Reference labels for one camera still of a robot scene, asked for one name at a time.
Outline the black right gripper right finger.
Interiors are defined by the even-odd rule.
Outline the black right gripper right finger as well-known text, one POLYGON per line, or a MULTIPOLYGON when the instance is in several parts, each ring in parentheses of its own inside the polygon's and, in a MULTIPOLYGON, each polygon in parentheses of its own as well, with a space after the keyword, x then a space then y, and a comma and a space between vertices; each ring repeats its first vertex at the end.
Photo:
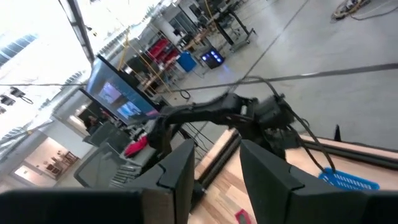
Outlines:
POLYGON ((365 223, 366 197, 327 184, 243 140, 240 161, 258 223, 365 223))

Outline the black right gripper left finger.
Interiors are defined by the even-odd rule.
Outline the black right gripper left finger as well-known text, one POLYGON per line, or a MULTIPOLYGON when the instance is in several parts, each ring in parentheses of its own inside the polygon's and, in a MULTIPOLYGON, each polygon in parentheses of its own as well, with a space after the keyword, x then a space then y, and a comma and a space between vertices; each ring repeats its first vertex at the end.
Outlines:
POLYGON ((188 139, 140 177, 126 184, 137 197, 133 223, 185 224, 194 185, 195 143, 188 139))

